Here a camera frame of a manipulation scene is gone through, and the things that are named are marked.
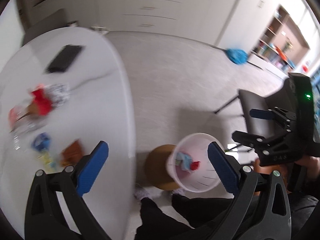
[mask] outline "wooden shelf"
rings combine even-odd
[[[276,35],[272,30],[270,30],[269,28],[267,28],[268,31],[270,31],[273,35]]]
[[[275,19],[276,19],[278,22],[280,22],[281,25],[283,25],[283,23],[282,23],[277,17],[275,17]]]
[[[270,49],[272,49],[275,53],[278,54],[278,52],[273,47],[271,47],[268,43],[266,43],[265,41],[263,41],[261,39],[259,39],[259,41],[261,41],[263,44],[266,44]]]

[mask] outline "black chair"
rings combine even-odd
[[[250,91],[239,89],[236,97],[214,111],[214,113],[219,113],[237,98],[240,99],[247,132],[264,136],[265,138],[273,136],[280,127],[271,120],[252,118],[249,114],[251,109],[268,110],[279,107],[295,112],[295,97],[290,88],[289,78],[284,81],[283,87],[278,92],[265,98]]]
[[[23,37],[22,46],[41,34],[55,29],[67,27],[67,24],[68,22],[65,9],[59,9],[55,13],[49,15],[27,29],[26,34]]]

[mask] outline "orange object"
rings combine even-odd
[[[83,149],[79,139],[74,141],[61,154],[63,156],[61,166],[65,167],[68,165],[76,165],[79,162],[79,160],[81,160],[81,158],[84,156]]]
[[[279,53],[279,56],[283,59],[283,60],[285,60],[285,61],[287,61],[287,56],[282,52],[282,50],[281,49],[279,49],[279,47],[277,47],[276,46],[276,51]]]

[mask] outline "white trash bin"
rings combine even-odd
[[[167,159],[166,169],[168,174],[183,189],[191,192],[206,192],[220,183],[220,179],[208,159],[208,146],[211,142],[220,142],[206,133],[194,133],[183,138]],[[189,173],[176,166],[178,152],[188,154],[194,162],[200,161],[199,168]]]

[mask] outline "blue plastic bag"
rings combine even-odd
[[[233,63],[238,65],[244,64],[248,60],[248,55],[242,49],[228,49],[227,56]]]

